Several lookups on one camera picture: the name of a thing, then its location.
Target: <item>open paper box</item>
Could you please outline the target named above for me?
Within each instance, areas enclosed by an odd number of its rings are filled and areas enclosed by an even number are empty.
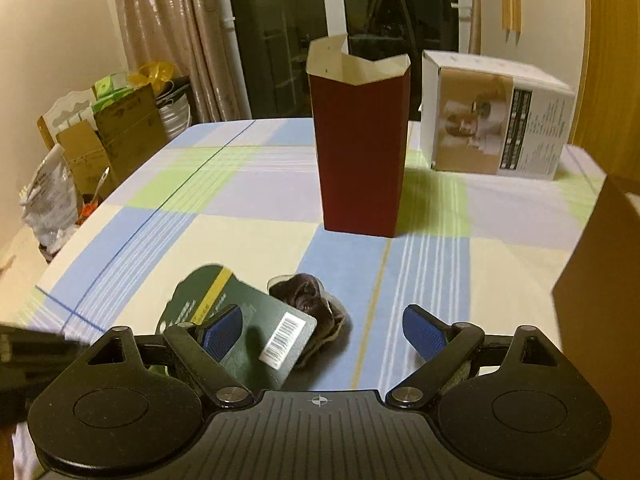
[[[639,183],[607,177],[553,290],[562,352],[611,412],[598,465],[610,480],[637,479],[640,471],[639,197]]]
[[[110,172],[100,195],[105,198],[167,142],[151,85],[94,114],[97,132],[86,120],[56,134],[81,194],[92,195],[105,168]],[[44,121],[38,122],[43,138]]]
[[[306,72],[324,227],[393,237],[409,118],[409,57],[344,53],[345,34],[312,41]]]

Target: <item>curtain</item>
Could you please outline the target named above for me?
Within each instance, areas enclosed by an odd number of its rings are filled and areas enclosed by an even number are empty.
[[[116,0],[130,70],[168,60],[188,75],[203,122],[240,118],[218,0]]]

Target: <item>floor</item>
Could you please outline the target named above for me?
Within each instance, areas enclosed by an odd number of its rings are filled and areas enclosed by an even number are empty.
[[[12,324],[31,289],[47,269],[38,241],[28,227],[0,249],[0,323]]]

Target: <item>product box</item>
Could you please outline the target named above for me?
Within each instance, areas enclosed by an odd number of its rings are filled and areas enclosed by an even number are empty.
[[[324,228],[393,237],[409,120],[407,55],[345,54],[346,35],[311,42],[306,62]]]
[[[426,50],[420,147],[435,170],[550,180],[574,101],[569,85],[534,66]]]
[[[608,176],[553,289],[562,352],[611,412],[597,471],[612,480],[640,471],[639,211],[640,183]]]
[[[105,168],[111,168],[100,195],[105,198],[166,143],[151,85],[139,88],[56,135],[81,194],[93,194]]]
[[[181,321],[203,324],[225,307],[242,311],[242,333],[220,364],[254,394],[279,390],[316,329],[314,317],[207,265],[182,280],[158,320],[156,333]]]

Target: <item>yellow plastic bag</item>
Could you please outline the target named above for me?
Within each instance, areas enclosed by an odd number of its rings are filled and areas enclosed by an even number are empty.
[[[129,82],[136,87],[151,84],[157,96],[164,84],[174,76],[175,65],[170,61],[152,61],[141,66],[137,72],[129,74]]]

